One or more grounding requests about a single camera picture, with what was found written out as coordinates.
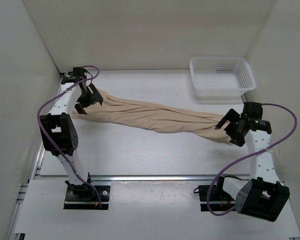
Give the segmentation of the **beige trousers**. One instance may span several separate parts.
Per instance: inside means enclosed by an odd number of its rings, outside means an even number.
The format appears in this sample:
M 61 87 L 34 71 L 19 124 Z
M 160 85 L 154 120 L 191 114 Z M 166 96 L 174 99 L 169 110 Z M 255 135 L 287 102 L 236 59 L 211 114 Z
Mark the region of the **beige trousers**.
M 231 140 L 223 127 L 215 129 L 223 117 L 220 114 L 118 98 L 101 89 L 98 91 L 103 97 L 102 105 L 96 103 L 87 107 L 86 114 L 74 110 L 72 118 L 119 124 L 161 134 L 193 133 L 217 143 L 229 143 Z

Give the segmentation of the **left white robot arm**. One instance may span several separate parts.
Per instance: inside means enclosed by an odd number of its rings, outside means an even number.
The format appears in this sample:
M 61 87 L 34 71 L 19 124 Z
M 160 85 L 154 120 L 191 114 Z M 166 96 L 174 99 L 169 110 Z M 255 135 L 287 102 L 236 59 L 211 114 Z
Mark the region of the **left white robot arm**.
M 68 175 L 66 184 L 83 200 L 90 200 L 98 190 L 92 185 L 90 174 L 77 153 L 79 137 L 71 114 L 76 110 L 86 115 L 87 107 L 103 103 L 104 99 L 94 84 L 87 84 L 95 78 L 87 65 L 74 67 L 71 73 L 62 77 L 59 94 L 37 112 L 44 149 L 61 162 Z

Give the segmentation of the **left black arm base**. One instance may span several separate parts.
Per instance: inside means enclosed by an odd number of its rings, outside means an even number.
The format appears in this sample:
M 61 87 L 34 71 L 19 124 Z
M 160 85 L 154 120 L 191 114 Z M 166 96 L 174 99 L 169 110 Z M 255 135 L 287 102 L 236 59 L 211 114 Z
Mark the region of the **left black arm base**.
M 95 185 L 100 198 L 93 188 L 85 184 L 74 185 L 65 181 L 67 189 L 63 208 L 65 210 L 108 210 L 111 193 L 110 185 Z

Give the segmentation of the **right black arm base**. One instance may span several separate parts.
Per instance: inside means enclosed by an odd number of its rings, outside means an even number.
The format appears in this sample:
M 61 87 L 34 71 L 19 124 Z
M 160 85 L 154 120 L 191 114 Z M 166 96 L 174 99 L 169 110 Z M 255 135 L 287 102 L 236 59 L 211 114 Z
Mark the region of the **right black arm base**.
M 235 206 L 235 200 L 223 190 L 223 184 L 226 177 L 234 177 L 235 179 L 241 180 L 240 178 L 229 174 L 223 174 L 219 177 L 213 185 L 209 196 L 209 204 L 213 212 L 225 212 Z M 209 187 L 209 185 L 198 185 L 198 187 L 193 190 L 193 193 L 199 196 L 201 212 L 209 211 L 207 207 L 207 193 Z

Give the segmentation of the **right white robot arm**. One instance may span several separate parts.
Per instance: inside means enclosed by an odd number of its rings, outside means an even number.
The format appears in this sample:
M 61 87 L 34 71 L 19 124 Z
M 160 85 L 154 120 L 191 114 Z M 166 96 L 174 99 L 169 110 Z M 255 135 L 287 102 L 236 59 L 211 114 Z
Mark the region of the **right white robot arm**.
M 231 211 L 275 222 L 290 197 L 290 190 L 280 183 L 277 176 L 271 148 L 278 143 L 271 143 L 271 124 L 262 117 L 263 104 L 250 101 L 243 104 L 242 113 L 230 109 L 216 125 L 217 130 L 224 128 L 230 143 L 247 146 L 248 155 L 228 166 L 249 160 L 250 179 L 244 181 L 221 170 L 211 183 L 206 199 L 210 200 L 211 191 L 215 189 L 214 193 L 220 200 L 229 197 L 234 200 Z

